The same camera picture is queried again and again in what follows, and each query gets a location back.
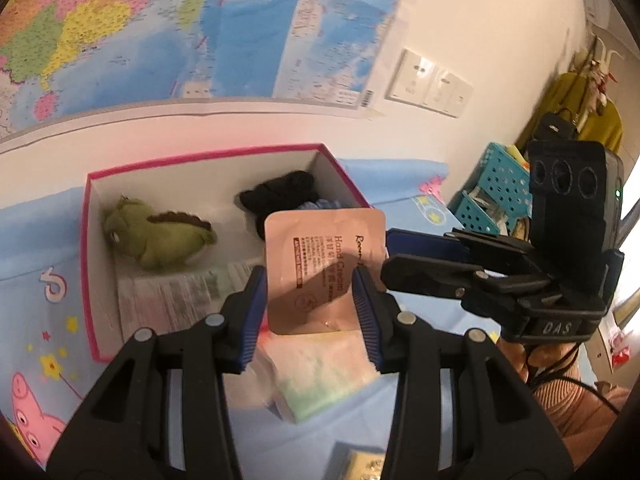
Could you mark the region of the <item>orange right sleeve forearm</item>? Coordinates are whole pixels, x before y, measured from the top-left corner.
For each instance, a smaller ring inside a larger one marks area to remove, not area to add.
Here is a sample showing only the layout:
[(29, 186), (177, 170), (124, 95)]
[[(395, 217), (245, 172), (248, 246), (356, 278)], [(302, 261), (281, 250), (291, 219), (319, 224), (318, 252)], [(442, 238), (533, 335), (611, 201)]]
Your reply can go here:
[(578, 384), (552, 382), (537, 389), (534, 397), (540, 403), (560, 434), (570, 453), (574, 468), (582, 466), (611, 429), (617, 415), (609, 408), (621, 411), (630, 390), (605, 384), (603, 399)]

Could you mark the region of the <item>right hand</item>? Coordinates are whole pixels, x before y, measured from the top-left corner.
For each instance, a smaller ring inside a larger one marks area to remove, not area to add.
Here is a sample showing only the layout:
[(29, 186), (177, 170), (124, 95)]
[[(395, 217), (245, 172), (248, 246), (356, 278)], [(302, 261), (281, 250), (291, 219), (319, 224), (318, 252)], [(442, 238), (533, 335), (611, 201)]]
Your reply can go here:
[(499, 338), (497, 347), (532, 391), (552, 382), (579, 384), (580, 344), (569, 342), (524, 346)]

